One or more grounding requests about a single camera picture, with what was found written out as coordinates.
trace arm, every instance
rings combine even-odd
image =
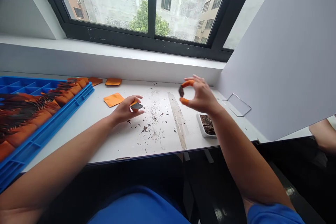
[[[185,80],[195,80],[195,98],[184,105],[211,118],[226,164],[242,197],[261,204],[280,203],[294,210],[278,177],[218,103],[204,79],[194,75]],[[244,201],[246,213],[252,204]]]
[[[49,203],[72,181],[111,130],[144,111],[131,112],[127,97],[114,112],[51,153],[0,195],[0,223],[35,223]]]
[[[319,148],[327,153],[336,154],[336,130],[327,119],[309,126]]]

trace white board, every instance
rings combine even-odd
[[[336,114],[335,70],[336,0],[265,0],[217,87],[273,141]]]

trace dark chip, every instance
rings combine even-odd
[[[183,87],[182,87],[182,85],[181,85],[180,88],[178,89],[178,92],[180,93],[180,96],[181,96],[181,97],[184,96],[184,92],[183,92]]]
[[[141,109],[143,106],[140,103],[135,103],[131,106],[132,109]]]

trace white container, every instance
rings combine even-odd
[[[202,120],[201,120],[200,115],[206,115],[206,116],[207,116],[207,114],[205,114],[205,113],[197,113],[197,114],[196,114],[197,121],[198,121],[198,124],[199,124],[199,128],[200,128],[200,130],[201,130],[202,136],[203,136],[204,138],[217,139],[217,136],[215,136],[215,135],[209,135],[209,134],[207,134],[207,133],[205,132],[205,129],[204,129],[204,127],[203,127],[203,123],[202,123]]]

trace blue shirt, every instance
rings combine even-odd
[[[280,204],[271,206],[253,205],[247,215],[247,222],[251,224],[304,224],[296,212]],[[120,197],[97,212],[89,223],[187,224],[189,222],[160,195],[147,187],[136,186],[126,193],[121,193]]]

